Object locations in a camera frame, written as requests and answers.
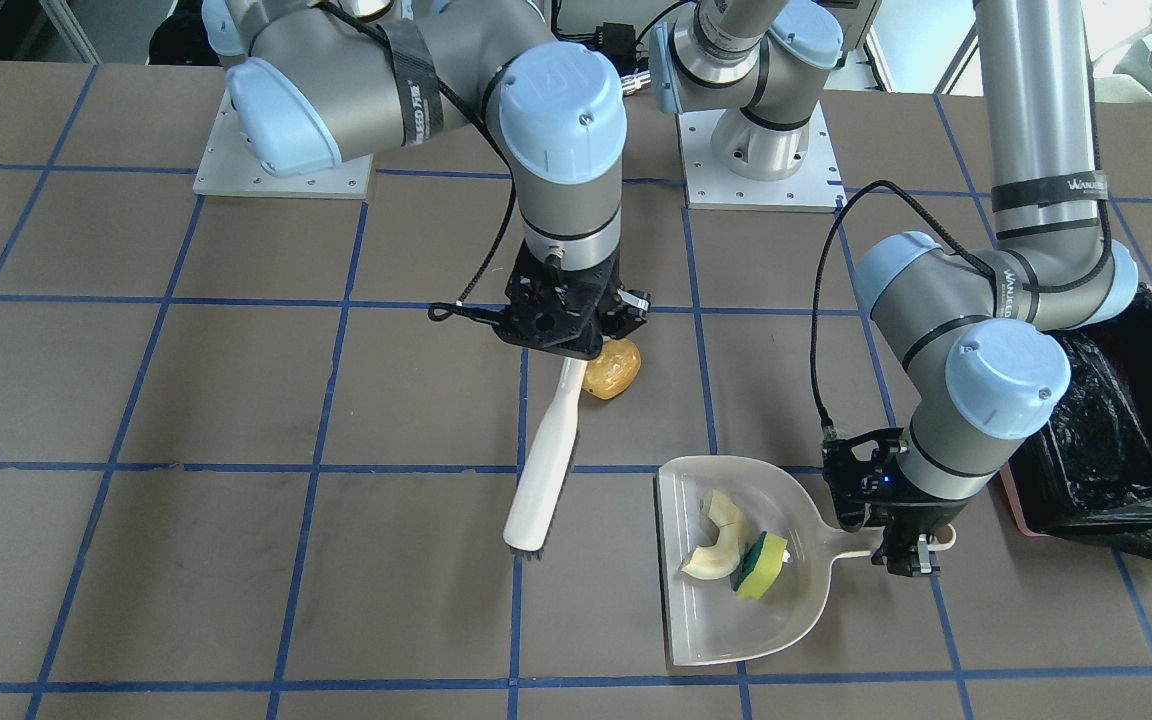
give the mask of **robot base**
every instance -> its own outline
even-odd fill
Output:
[[[305,176],[276,179],[260,167],[260,160],[247,145],[238,113],[229,103],[229,91],[221,97],[211,126],[207,146],[194,179],[197,195],[229,197],[326,197],[362,200],[367,196],[371,156],[349,160],[339,168],[308,173]]]
[[[782,181],[761,182],[737,176],[714,156],[708,144],[723,109],[679,115],[679,145],[687,181],[687,205],[708,210],[780,210],[790,213],[833,213],[846,200],[842,176],[820,106],[812,111],[812,141],[801,168]]]

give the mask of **tiled floor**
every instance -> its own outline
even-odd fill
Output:
[[[462,131],[380,154],[366,205],[197,200],[220,77],[0,65],[0,719],[1152,719],[1152,562],[1021,537],[996,488],[941,579],[842,562],[797,646],[668,665],[660,462],[760,457],[828,505],[806,309],[829,219],[685,209],[644,96],[623,245],[658,304],[644,373],[582,399],[545,559],[513,560],[499,528],[558,361],[424,316],[490,242],[499,160]],[[986,245],[979,100],[824,105],[847,184],[895,179]],[[1152,282],[1152,108],[1101,128]],[[916,402],[849,282],[914,227],[873,197],[827,268],[847,429]],[[472,300],[498,300],[509,258]]]

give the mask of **white dustpan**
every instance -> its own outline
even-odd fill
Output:
[[[722,455],[679,457],[657,473],[660,585],[669,657],[675,665],[717,665],[771,655],[803,639],[824,612],[829,571],[840,558],[869,558],[881,528],[858,533],[831,528],[812,497],[786,471],[760,460]],[[744,600],[727,579],[696,579],[680,568],[698,544],[713,544],[717,529],[700,513],[700,498],[720,488],[760,530],[788,539],[791,560],[761,600]],[[947,550],[954,530],[933,544]]]

